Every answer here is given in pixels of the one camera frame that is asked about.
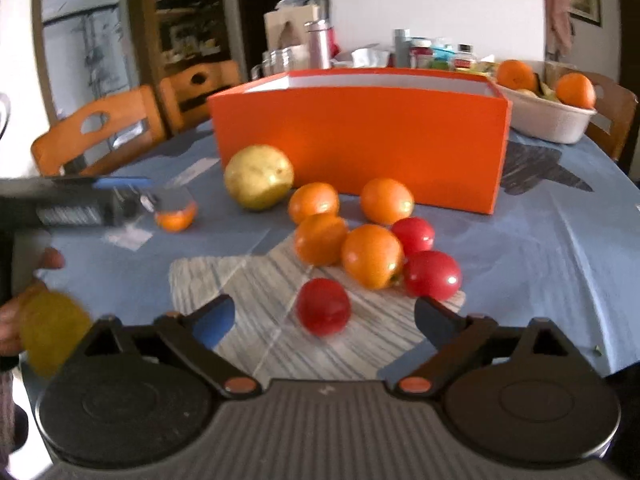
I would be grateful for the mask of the person left hand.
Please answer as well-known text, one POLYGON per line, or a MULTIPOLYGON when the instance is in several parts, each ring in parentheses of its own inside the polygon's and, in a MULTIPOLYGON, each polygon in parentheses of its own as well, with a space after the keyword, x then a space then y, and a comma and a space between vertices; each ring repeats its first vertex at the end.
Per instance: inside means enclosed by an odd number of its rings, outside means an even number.
MULTIPOLYGON (((64 257, 55 248, 48 247, 44 250, 40 260, 40 268, 58 270, 62 269, 64 264, 64 257)), ((43 281, 34 278, 20 294, 2 304, 0 311, 0 353, 2 358, 12 358, 23 351, 20 337, 22 310, 32 298, 46 289, 47 285, 43 281)))

